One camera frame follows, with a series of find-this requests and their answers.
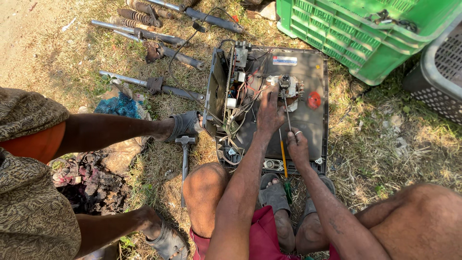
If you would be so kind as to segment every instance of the coil spring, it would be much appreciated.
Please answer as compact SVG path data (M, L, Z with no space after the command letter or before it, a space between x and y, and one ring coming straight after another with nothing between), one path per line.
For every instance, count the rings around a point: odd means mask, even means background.
M173 18L173 15L172 13L170 13L169 11L165 11L161 8L159 8L158 6L156 5L152 5L152 4L149 4L149 3L146 3L144 1L140 1L140 0L125 0L125 3L127 4L128 7L136 10L136 3L142 3L144 5L149 5L151 6L154 11L156 11L157 15L159 16L162 16L164 18L168 18L168 19L172 19Z
M184 0L182 4L180 4L180 10L185 11L186 8L195 6L201 0Z
M135 12L130 9L117 9L117 13L120 16L123 16L127 19L135 20L142 22L144 25L152 25L151 24L151 17L141 13L141 12Z
M125 18L122 18L122 17L115 17L115 16L111 16L109 18L109 22L112 23L112 24L123 25L123 26L127 26L127 27L132 27L132 28L137 28L140 25L143 25L141 22L138 22L138 21L125 19Z

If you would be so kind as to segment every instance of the leg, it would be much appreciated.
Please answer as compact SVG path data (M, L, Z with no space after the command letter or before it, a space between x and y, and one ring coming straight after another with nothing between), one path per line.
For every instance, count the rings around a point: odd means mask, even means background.
M462 197L437 185L404 188L395 196L356 214L391 258L460 259ZM296 236L301 254L328 248L317 213L309 214Z
M198 114L198 118L201 123L202 116ZM164 141L174 127L173 118L148 121L107 114L73 114L66 120L66 131L54 158L99 150L138 136L153 136L157 141Z
M87 255L137 230L142 230L150 240L154 240L160 235L162 225L155 210L147 205L127 213L107 216L77 214L76 217L82 243L75 258Z
M231 175L218 163L200 165L183 183L183 196L191 228L197 235L210 238L215 228L215 210Z
M278 179L273 179L272 182L268 182L266 188L278 182ZM295 236L293 234L289 213L286 210L276 211L274 214L274 221L276 222L279 246L288 253L292 252L295 248Z

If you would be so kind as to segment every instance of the dirt ground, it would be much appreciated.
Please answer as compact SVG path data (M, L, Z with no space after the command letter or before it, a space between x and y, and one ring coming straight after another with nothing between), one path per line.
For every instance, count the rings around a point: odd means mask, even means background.
M35 8L29 11L36 1ZM181 0L169 2L178 4ZM267 46L311 48L278 31L275 22L248 19L239 0L202 0L196 9L208 12L215 5L237 15L239 22ZM99 96L108 90L108 85L98 75L100 69L143 80L163 76L166 85L173 85L167 72L168 59L146 64L146 51L140 44L89 24L91 19L107 21L111 15L116 15L116 8L126 8L124 0L4 0L0 8L2 86L40 92L64 104L69 111L77 112L82 105L92 111ZM219 12L215 15L224 17ZM61 31L73 18L76 20L69 29ZM191 19L185 16L176 14L176 19L163 22L158 32L182 38L194 32ZM174 76L189 90L204 93L213 47L224 38L257 43L249 37L207 25L207 32L198 33L191 40L191 46L181 51L204 61L207 69L197 71L174 62ZM402 78L417 61L418 57L411 58L382 84L353 102L352 97L370 87L354 80L347 68L334 59L328 60L327 176L335 183L337 197L352 212L419 182L462 191L461 127L439 118L401 88ZM192 101L168 95L153 97L141 87L131 88L147 96L146 109L154 120L198 109ZM348 110L351 111L340 121ZM207 134L201 133L198 145L191 152L190 169L215 160L214 143ZM129 172L131 177L127 178L127 184L131 196L123 210L151 205L188 239L187 210L180 207L181 178L168 181L165 174L170 170L177 173L182 170L181 147L173 143L151 144ZM291 210L296 225L303 212L305 188L298 176L292 177L295 197ZM158 259L143 240L142 234L136 232L125 236L120 245L124 256ZM189 241L189 245L193 252L194 244ZM326 254L312 254L312 257L322 259Z

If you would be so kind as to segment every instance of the green grass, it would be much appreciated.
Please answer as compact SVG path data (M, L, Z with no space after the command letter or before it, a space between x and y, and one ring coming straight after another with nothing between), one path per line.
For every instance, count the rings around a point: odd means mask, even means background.
M225 7L231 15L238 15L240 23L267 46L311 48L278 31L275 22L247 19L237 0L202 0L196 9L207 12L214 5ZM89 25L91 19L106 21L111 15L116 15L116 8L123 6L123 0L68 1L55 28L41 32L36 40L36 53L41 59L25 61L29 68L28 77L18 87L45 94L63 103L71 112L77 112L82 105L94 109L100 100L99 95L108 89L107 80L98 74L101 69L143 80L163 76L166 85L173 85L174 81L167 72L168 59L146 64L145 48L141 44L130 42L110 30ZM164 26L157 31L187 38L194 32L191 19L175 15L178 19L164 19ZM215 15L225 18L220 13ZM73 17L78 17L75 24L61 33L61 27ZM201 93L207 87L213 47L220 39L245 39L257 43L247 36L238 36L216 26L206 27L207 32L198 33L191 46L182 49L182 53L204 61L208 68L198 71L179 62L173 62L172 66L175 77L187 89ZM401 80L417 61L418 57L410 59L395 69L382 84L372 87L362 96L360 93L371 87L353 80L347 68L334 59L328 60L329 127L332 129L329 131L327 176L335 183L337 197L352 211L360 211L371 203L392 196L403 186L419 182L462 191L461 127L438 117L401 88ZM158 120L170 114L198 109L192 101L169 95L151 96L142 87L131 88L147 96L146 107ZM339 123L350 107L349 114ZM401 121L399 131L391 124L397 119ZM193 147L190 156L191 169L216 160L214 143L209 136L201 133L199 137L199 144ZM403 151L397 147L398 138L407 143ZM188 214L180 207L181 178L171 181L165 178L168 170L180 173L181 169L180 146L174 143L150 144L148 151L138 156L130 171L132 177L127 180L132 187L130 207L123 210L136 209L144 204L154 206L188 239ZM305 188L300 177L292 180L292 187L296 186L292 204L294 225L304 210ZM146 259L151 255L159 259L154 250L143 242L142 234L135 233L126 238L130 239L129 242L123 241L123 245L127 245L125 248L130 249L124 249L126 258L139 256ZM189 247L194 250L191 241ZM320 259L326 254L313 254L312 257Z

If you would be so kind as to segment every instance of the man's left hand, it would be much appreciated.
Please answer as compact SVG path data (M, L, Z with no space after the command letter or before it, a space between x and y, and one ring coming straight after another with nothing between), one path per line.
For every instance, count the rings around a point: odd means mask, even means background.
M284 123L284 107L278 109L279 85L269 86L262 92L257 115L257 132L271 138Z

